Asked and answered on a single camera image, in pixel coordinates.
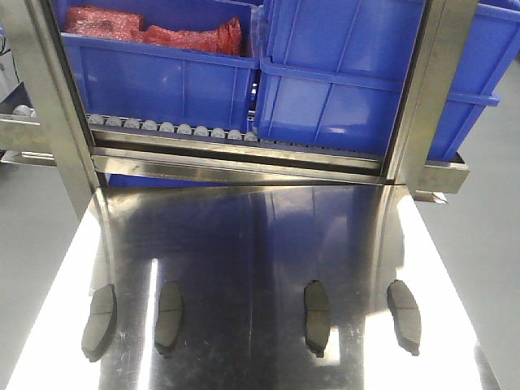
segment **metal post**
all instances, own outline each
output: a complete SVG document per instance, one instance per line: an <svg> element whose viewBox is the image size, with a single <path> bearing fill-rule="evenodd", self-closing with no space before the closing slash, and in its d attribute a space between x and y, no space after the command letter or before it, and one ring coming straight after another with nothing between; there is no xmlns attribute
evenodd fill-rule
<svg viewBox="0 0 520 390"><path fill-rule="evenodd" d="M104 184L93 138L48 0L0 0L0 19L78 217Z"/></svg>
<svg viewBox="0 0 520 390"><path fill-rule="evenodd" d="M423 174L478 0L428 0L383 176L411 193Z"/></svg>

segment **blue plastic bin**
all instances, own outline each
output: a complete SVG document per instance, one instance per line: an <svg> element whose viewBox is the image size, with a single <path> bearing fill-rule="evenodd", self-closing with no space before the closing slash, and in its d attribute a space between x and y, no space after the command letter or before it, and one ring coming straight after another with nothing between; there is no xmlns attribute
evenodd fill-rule
<svg viewBox="0 0 520 390"><path fill-rule="evenodd" d="M267 55L273 63L405 79L423 0L271 1Z"/></svg>
<svg viewBox="0 0 520 390"><path fill-rule="evenodd" d="M264 139L384 154L397 115L402 83L307 71L261 58L255 128ZM451 160L496 96L451 93L429 158Z"/></svg>
<svg viewBox="0 0 520 390"><path fill-rule="evenodd" d="M110 175L109 185L111 187L221 187L224 184L113 174Z"/></svg>
<svg viewBox="0 0 520 390"><path fill-rule="evenodd" d="M62 37L88 112L247 131L258 69L250 44L250 32L257 31L256 6L221 0L54 0L59 24L64 25L68 7L82 4L140 13L147 28L210 30L237 16L249 57Z"/></svg>
<svg viewBox="0 0 520 390"><path fill-rule="evenodd" d="M403 81L424 0L271 0L274 63ZM520 50L520 2L482 0L453 91L490 94Z"/></svg>

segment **metal frame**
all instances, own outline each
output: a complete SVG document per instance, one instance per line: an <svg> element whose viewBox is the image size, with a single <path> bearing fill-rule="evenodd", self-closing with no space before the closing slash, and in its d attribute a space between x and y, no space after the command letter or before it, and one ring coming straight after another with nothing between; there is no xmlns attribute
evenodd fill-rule
<svg viewBox="0 0 520 390"><path fill-rule="evenodd" d="M418 188L479 0L427 2L383 175Z"/></svg>
<svg viewBox="0 0 520 390"><path fill-rule="evenodd" d="M89 127L49 0L0 0L0 22L41 120L0 115L0 149L52 152L78 215L106 185L102 173L229 184L405 184L412 193L456 193L469 173L465 163L426 159L477 4L427 0L391 145L378 157Z"/></svg>

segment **gray floor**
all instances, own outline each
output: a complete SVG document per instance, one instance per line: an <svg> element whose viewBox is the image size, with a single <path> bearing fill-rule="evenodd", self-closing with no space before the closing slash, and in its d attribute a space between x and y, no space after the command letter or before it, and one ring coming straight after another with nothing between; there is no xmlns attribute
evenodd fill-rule
<svg viewBox="0 0 520 390"><path fill-rule="evenodd" d="M520 65L461 153L472 174L448 206L419 209L503 390L520 388ZM0 388L45 299L77 220L53 168L0 164Z"/></svg>
<svg viewBox="0 0 520 390"><path fill-rule="evenodd" d="M461 148L471 174L449 205L419 204L503 390L520 388L520 65Z"/></svg>

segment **red plastic bag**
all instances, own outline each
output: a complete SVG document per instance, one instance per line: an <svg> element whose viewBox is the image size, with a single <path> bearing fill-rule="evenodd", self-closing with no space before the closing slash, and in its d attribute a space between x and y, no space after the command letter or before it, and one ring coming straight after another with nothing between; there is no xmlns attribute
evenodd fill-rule
<svg viewBox="0 0 520 390"><path fill-rule="evenodd" d="M133 41L145 27L143 15L95 6L72 6L67 11L67 33Z"/></svg>
<svg viewBox="0 0 520 390"><path fill-rule="evenodd" d="M171 31L150 26L145 42L178 49L203 50L210 53L241 55L242 30L238 18L233 18L211 31Z"/></svg>
<svg viewBox="0 0 520 390"><path fill-rule="evenodd" d="M95 6L72 6L67 11L67 33L88 37L146 42L178 49L241 55L242 30L233 18L211 31L171 31L159 26L145 26L143 15L107 10Z"/></svg>

